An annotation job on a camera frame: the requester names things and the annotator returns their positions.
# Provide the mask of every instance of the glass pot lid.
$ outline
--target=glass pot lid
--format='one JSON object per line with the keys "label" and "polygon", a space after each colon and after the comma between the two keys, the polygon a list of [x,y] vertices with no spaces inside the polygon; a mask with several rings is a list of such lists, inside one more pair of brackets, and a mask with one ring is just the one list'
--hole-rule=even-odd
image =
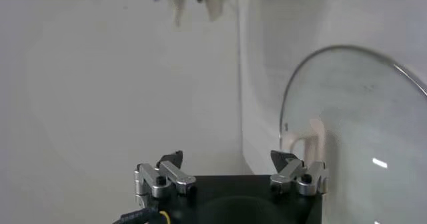
{"label": "glass pot lid", "polygon": [[298,66],[280,133],[324,123],[324,223],[427,223],[426,90],[396,61],[361,47],[327,47]]}

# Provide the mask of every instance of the white wall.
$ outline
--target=white wall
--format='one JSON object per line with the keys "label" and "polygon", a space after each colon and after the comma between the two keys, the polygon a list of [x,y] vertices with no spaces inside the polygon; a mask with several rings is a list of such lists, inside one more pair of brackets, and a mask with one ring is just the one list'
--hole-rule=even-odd
{"label": "white wall", "polygon": [[177,149],[188,173],[247,173],[226,9],[190,3],[177,30],[164,1],[0,0],[1,222],[112,223],[135,165]]}
{"label": "white wall", "polygon": [[311,52],[353,44],[391,56],[427,83],[427,0],[240,0],[244,155],[273,172],[282,95]]}

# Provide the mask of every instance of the black screw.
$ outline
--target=black screw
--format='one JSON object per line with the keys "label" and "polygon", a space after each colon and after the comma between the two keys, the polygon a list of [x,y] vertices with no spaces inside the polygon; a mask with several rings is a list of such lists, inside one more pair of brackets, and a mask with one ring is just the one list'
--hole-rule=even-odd
{"label": "black screw", "polygon": [[301,182],[305,184],[310,184],[313,181],[313,178],[311,175],[303,174],[301,176]]}

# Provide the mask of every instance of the white backdrop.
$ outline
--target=white backdrop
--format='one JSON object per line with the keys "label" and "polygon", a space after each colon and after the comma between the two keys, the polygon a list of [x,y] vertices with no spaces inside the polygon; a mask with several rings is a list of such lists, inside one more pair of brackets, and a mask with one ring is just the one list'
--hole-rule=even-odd
{"label": "white backdrop", "polygon": [[133,169],[184,150],[193,174],[242,157],[236,12],[179,30],[152,0],[0,0],[2,223],[112,223]]}

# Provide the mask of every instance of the metal rim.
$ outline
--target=metal rim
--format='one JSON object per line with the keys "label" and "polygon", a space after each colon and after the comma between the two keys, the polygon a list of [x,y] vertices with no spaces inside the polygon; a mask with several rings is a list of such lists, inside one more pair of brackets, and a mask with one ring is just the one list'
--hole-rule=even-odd
{"label": "metal rim", "polygon": [[295,71],[292,73],[291,78],[288,81],[288,84],[286,85],[286,89],[283,95],[282,100],[282,108],[280,109],[280,121],[279,121],[279,142],[282,141],[283,138],[283,118],[285,115],[285,105],[286,105],[286,99],[288,98],[288,93],[290,90],[290,87],[292,85],[292,82],[295,79],[295,76],[300,72],[301,68],[310,60],[312,60],[315,56],[322,54],[323,52],[327,52],[330,50],[335,49],[349,49],[353,51],[361,51],[364,53],[367,53],[369,55],[373,55],[379,62],[388,65],[389,67],[393,68],[395,72],[397,72],[400,75],[403,75],[411,84],[413,84],[423,95],[425,98],[427,98],[427,86],[419,79],[415,74],[413,74],[411,71],[407,70],[403,65],[399,64],[397,61],[393,60],[392,58],[385,56],[383,54],[377,53],[371,49],[367,49],[365,47],[359,47],[355,45],[332,45],[329,47],[325,47],[322,49],[319,49],[317,51],[314,51],[313,53],[309,54],[295,69]]}

